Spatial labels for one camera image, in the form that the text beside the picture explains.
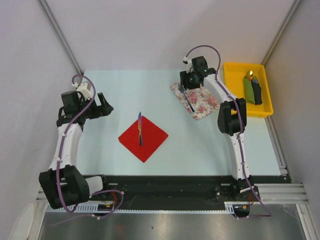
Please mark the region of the iridescent knife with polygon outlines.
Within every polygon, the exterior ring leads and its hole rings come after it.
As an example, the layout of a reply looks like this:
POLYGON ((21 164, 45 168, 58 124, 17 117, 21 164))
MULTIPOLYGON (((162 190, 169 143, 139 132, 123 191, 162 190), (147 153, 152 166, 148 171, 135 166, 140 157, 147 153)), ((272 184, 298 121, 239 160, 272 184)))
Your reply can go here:
POLYGON ((137 128, 138 128, 139 145, 142 147, 143 146, 143 136, 142 136, 142 113, 141 112, 139 112, 139 114, 138 114, 137 128))

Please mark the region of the red paper napkin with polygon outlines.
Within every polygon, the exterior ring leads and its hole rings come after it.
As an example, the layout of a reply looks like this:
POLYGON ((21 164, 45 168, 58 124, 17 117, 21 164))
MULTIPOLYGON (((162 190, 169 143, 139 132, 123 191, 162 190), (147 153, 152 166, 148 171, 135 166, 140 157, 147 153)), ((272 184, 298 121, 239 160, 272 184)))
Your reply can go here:
POLYGON ((168 136, 169 135, 164 130, 159 128, 145 116, 142 116, 143 146, 140 146, 139 144, 138 118, 118 137, 118 140, 142 163, 145 163, 168 136))

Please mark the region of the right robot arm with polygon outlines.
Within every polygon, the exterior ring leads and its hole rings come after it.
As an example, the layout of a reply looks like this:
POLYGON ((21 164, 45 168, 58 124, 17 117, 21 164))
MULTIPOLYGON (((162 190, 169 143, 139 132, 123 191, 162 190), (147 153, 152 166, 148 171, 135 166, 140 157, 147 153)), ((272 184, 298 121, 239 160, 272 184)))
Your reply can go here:
POLYGON ((209 68, 203 56, 183 58, 187 70, 180 72, 183 90, 204 87, 219 103, 218 129, 224 134, 230 151, 232 177, 230 194, 242 201, 248 195, 258 199, 258 189, 252 183, 252 175, 245 156, 244 131, 247 125, 247 109, 244 98, 236 97, 218 77, 218 70, 209 68))

